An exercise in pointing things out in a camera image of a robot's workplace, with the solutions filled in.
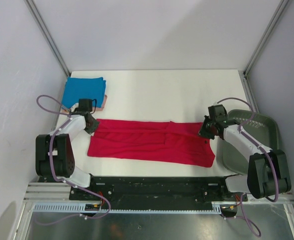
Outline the left aluminium frame post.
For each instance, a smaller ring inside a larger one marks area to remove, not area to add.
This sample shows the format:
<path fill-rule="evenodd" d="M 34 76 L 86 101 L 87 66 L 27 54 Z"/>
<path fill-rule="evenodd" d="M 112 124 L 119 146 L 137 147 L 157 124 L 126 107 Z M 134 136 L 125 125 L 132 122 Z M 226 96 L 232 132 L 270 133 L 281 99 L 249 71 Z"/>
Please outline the left aluminium frame post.
<path fill-rule="evenodd" d="M 34 0 L 24 0 L 24 3 L 29 10 L 31 16 L 33 17 L 36 25 L 38 26 L 44 40 L 46 41 L 47 45 L 49 46 L 49 49 L 51 50 L 54 58 L 56 59 L 58 65 L 60 66 L 61 70 L 64 72 L 64 74 L 69 77 L 71 75 L 71 72 L 52 36 L 50 33 L 50 30 L 39 11 L 36 3 Z"/>

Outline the aluminium profile crossbar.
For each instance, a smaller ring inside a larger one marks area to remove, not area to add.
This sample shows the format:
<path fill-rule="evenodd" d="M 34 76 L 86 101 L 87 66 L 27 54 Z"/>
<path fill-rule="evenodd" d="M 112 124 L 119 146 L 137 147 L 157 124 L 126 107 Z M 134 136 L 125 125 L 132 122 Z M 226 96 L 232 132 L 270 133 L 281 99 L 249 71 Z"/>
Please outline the aluminium profile crossbar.
<path fill-rule="evenodd" d="M 276 197 L 276 185 L 275 183 L 263 183 L 263 184 L 249 184 L 248 189 L 250 194 L 255 199 L 266 198 L 270 202 L 276 202 L 281 194 L 288 193 L 292 190 L 292 184 L 280 181 L 278 183 L 278 197 Z"/>

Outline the folded orange patterned t shirt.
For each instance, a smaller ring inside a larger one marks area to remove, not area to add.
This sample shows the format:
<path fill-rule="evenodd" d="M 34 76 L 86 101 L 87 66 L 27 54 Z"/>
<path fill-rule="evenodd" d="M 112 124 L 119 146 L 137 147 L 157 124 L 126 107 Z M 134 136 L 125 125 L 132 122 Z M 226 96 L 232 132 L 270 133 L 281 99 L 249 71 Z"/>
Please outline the folded orange patterned t shirt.
<path fill-rule="evenodd" d="M 101 106 L 100 107 L 93 106 L 92 110 L 94 112 L 102 112 L 105 109 L 105 105 L 106 105 L 107 99 L 108 99 L 108 96 L 105 94 Z"/>

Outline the right aluminium frame post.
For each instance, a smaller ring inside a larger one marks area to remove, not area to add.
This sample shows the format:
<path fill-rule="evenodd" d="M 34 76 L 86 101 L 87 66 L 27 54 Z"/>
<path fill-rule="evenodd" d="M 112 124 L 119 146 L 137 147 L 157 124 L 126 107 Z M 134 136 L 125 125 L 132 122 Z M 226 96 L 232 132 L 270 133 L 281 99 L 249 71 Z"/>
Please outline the right aluminium frame post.
<path fill-rule="evenodd" d="M 265 28 L 256 48 L 254 49 L 254 52 L 252 53 L 248 63 L 246 64 L 243 75 L 247 78 L 250 74 L 252 68 L 254 67 L 255 63 L 259 59 L 260 55 L 262 54 L 264 48 L 266 47 L 269 39 L 272 37 L 272 34 L 276 30 L 276 27 L 278 26 L 279 22 L 281 21 L 283 15 L 287 11 L 288 7 L 292 3 L 292 0 L 281 0 L 273 13 L 270 21 L 267 24 L 267 27 Z"/>

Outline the aluminium frame post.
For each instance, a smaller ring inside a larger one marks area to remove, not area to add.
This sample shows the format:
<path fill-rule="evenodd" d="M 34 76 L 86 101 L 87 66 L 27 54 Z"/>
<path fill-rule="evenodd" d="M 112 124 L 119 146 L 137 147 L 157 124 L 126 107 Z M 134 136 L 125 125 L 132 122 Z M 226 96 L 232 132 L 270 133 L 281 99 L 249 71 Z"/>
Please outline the aluminium frame post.
<path fill-rule="evenodd" d="M 39 11 L 36 3 L 34 0 L 24 0 L 24 3 L 29 10 L 31 16 L 33 17 L 36 25 L 38 26 L 44 40 L 46 41 L 47 45 L 49 46 L 49 49 L 51 50 L 54 58 L 56 59 L 58 65 L 60 66 L 61 70 L 64 72 L 64 74 L 69 77 L 71 75 L 71 72 L 52 36 L 50 33 L 50 30 Z"/>
<path fill-rule="evenodd" d="M 292 0 L 281 0 L 273 13 L 270 21 L 267 24 L 267 27 L 265 28 L 256 48 L 254 49 L 254 52 L 252 53 L 248 63 L 246 64 L 243 75 L 247 78 L 250 74 L 252 68 L 254 67 L 255 63 L 259 59 L 260 55 L 262 54 L 264 48 L 266 47 L 269 39 L 272 37 L 272 34 L 276 30 L 276 27 L 278 26 L 279 22 L 281 21 L 283 15 L 287 11 L 288 7 L 292 3 Z"/>

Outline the red t shirt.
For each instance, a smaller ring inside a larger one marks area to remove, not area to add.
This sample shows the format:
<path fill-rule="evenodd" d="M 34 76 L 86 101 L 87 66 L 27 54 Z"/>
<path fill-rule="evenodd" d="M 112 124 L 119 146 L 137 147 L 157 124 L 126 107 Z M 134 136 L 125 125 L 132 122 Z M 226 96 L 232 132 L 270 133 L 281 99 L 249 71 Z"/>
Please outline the red t shirt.
<path fill-rule="evenodd" d="M 198 135 L 202 122 L 100 119 L 89 157 L 156 161 L 212 167 L 210 140 Z"/>

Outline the folded blue t shirt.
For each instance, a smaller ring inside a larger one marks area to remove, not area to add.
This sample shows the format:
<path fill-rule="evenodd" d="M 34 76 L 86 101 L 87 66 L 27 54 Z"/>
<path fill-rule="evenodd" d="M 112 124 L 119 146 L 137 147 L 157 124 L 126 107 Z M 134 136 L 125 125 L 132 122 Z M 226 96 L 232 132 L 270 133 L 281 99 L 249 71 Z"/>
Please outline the folded blue t shirt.
<path fill-rule="evenodd" d="M 69 77 L 66 81 L 61 103 L 71 108 L 79 99 L 96 99 L 97 107 L 103 103 L 107 81 L 103 77 L 75 78 Z"/>

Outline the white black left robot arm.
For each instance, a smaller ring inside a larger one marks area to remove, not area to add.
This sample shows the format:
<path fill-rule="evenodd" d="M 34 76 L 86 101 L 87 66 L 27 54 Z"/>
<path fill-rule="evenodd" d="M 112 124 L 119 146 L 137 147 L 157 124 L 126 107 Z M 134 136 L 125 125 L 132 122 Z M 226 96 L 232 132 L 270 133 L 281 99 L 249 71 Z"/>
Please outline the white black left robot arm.
<path fill-rule="evenodd" d="M 80 194 L 87 200 L 97 196 L 98 188 L 91 184 L 92 176 L 76 166 L 72 141 L 81 132 L 93 134 L 99 121 L 93 117 L 97 100 L 81 98 L 71 109 L 60 103 L 60 111 L 53 111 L 40 104 L 40 98 L 50 98 L 40 95 L 37 105 L 44 111 L 66 116 L 66 120 L 48 134 L 40 134 L 35 139 L 35 171 L 39 177 L 52 177 L 57 182 L 80 188 Z"/>

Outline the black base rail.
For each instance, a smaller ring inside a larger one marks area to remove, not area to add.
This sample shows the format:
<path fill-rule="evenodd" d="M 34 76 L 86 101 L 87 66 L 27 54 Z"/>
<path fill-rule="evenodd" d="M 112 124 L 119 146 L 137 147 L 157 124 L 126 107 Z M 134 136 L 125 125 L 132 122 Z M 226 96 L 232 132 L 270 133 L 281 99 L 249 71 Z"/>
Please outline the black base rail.
<path fill-rule="evenodd" d="M 89 190 L 105 197 L 112 209 L 194 210 L 213 202 L 235 205 L 241 197 L 228 190 L 224 177 L 93 176 Z"/>

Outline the dark green plastic tray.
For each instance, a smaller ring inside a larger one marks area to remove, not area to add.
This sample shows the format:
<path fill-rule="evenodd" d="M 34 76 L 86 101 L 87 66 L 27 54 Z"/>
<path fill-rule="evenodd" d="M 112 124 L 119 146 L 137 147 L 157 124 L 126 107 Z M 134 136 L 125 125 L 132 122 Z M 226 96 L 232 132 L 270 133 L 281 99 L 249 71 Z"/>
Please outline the dark green plastic tray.
<path fill-rule="evenodd" d="M 228 119 L 242 123 L 251 117 L 248 110 L 233 109 L 228 113 Z M 265 146 L 276 150 L 280 149 L 280 133 L 277 123 L 269 116 L 256 113 L 254 118 L 247 122 L 243 128 L 257 141 Z M 221 141 L 220 156 L 222 165 L 229 171 L 245 175 L 248 172 L 246 158 L 230 143 Z"/>

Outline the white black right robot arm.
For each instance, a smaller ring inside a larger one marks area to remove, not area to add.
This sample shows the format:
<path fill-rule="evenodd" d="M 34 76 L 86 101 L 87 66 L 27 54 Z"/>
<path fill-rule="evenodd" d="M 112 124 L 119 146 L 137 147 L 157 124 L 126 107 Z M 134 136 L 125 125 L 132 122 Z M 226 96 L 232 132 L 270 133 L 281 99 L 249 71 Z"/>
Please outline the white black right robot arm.
<path fill-rule="evenodd" d="M 212 105 L 208 107 L 208 115 L 198 132 L 203 138 L 213 140 L 219 137 L 229 143 L 248 163 L 245 175 L 228 176 L 217 188 L 218 196 L 224 201 L 229 201 L 236 192 L 242 192 L 275 203 L 280 194 L 292 188 L 285 152 L 262 144 L 245 130 L 244 126 L 255 115 L 253 112 L 249 119 L 239 122 L 228 117 L 222 104 Z"/>

